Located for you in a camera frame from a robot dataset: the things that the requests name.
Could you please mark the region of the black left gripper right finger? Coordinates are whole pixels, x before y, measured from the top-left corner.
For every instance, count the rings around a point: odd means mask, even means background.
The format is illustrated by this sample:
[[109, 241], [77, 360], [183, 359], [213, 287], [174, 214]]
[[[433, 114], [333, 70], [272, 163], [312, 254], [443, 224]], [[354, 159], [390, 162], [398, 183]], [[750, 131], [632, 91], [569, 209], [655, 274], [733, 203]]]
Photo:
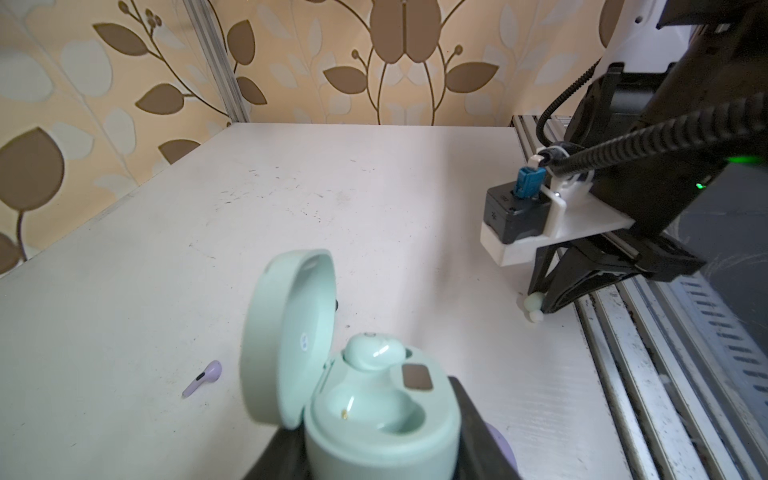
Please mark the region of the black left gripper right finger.
[[453, 479], [520, 480], [496, 445], [486, 421], [458, 378], [449, 376], [461, 414], [458, 458]]

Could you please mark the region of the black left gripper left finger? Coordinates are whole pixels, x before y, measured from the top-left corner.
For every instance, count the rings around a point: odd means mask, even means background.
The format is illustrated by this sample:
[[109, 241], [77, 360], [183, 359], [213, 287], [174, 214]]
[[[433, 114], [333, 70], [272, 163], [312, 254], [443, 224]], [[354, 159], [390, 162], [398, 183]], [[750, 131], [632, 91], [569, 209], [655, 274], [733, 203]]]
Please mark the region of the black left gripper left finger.
[[309, 460], [304, 428], [278, 429], [243, 480], [306, 480]]

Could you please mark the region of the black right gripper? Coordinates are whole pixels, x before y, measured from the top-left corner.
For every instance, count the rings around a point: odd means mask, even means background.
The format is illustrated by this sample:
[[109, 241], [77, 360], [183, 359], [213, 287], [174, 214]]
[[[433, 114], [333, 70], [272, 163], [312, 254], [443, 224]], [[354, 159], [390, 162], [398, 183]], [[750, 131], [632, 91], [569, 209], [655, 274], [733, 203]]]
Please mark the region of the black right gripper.
[[703, 260], [663, 231], [727, 167], [766, 171], [766, 60], [677, 63], [628, 133], [570, 164], [594, 171], [593, 194], [634, 224], [538, 248], [528, 294], [543, 295], [543, 313], [636, 275], [671, 281], [696, 272]]

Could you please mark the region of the purple round earbud case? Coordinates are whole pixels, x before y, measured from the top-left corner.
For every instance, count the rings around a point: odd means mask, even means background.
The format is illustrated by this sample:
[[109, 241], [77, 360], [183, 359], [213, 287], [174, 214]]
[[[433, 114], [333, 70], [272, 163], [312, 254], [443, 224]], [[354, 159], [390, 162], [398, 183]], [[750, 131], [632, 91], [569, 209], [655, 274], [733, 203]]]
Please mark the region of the purple round earbud case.
[[513, 450], [504, 435], [493, 425], [486, 422], [486, 427], [496, 442], [497, 447], [515, 472], [518, 472], [517, 461]]

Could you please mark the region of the mint green earbud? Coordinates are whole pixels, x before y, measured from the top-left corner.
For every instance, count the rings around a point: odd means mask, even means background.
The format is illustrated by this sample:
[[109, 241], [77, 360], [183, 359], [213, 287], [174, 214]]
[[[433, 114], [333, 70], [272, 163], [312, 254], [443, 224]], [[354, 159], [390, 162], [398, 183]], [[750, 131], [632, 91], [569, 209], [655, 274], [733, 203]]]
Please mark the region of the mint green earbud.
[[344, 361], [361, 372], [377, 372], [402, 364], [407, 358], [407, 348], [394, 337], [361, 333], [353, 336], [343, 350]]
[[544, 293], [534, 292], [520, 300], [519, 306], [529, 322], [537, 324], [543, 321], [544, 313], [542, 307], [544, 298]]

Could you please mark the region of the mint green charging case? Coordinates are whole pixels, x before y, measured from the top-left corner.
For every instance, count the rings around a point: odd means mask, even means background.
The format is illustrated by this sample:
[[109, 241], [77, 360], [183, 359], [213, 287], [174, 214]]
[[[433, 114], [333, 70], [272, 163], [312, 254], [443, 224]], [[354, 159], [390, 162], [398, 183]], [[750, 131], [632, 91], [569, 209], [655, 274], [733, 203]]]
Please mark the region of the mint green charging case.
[[332, 352], [336, 277], [331, 254], [274, 257], [244, 324], [239, 378], [250, 417], [304, 428], [317, 479], [449, 479], [461, 414], [439, 363], [406, 345], [387, 370], [361, 372]]

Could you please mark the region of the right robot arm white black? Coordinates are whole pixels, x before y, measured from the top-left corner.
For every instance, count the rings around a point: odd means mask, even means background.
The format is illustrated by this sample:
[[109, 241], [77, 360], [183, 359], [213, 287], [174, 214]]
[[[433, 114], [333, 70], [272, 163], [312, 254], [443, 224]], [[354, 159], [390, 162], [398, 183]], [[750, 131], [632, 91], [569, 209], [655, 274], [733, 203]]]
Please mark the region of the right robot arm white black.
[[529, 298], [544, 313], [635, 276], [696, 273], [703, 260], [667, 227], [728, 166], [767, 165], [766, 3], [667, 1], [634, 22], [650, 36], [627, 44], [662, 71], [632, 72], [608, 49], [579, 79], [587, 96], [565, 139], [544, 139], [537, 158], [552, 184], [587, 180], [632, 223], [537, 250]]

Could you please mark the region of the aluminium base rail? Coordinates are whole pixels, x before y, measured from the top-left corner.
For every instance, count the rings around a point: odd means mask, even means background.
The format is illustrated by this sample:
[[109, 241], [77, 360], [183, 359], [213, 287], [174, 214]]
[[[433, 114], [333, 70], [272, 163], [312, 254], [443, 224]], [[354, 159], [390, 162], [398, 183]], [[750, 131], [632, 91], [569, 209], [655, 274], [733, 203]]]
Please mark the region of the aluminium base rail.
[[699, 274], [568, 306], [633, 479], [763, 479], [767, 359]]

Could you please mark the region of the aluminium frame post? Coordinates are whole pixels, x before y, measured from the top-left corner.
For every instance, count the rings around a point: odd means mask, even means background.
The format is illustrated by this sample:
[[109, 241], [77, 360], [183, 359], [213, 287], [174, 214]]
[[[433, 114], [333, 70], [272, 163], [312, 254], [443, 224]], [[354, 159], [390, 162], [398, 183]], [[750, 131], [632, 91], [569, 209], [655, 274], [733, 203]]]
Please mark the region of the aluminium frame post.
[[232, 123], [250, 121], [247, 102], [241, 95], [218, 14], [211, 1], [184, 0], [184, 6], [215, 80], [227, 116]]

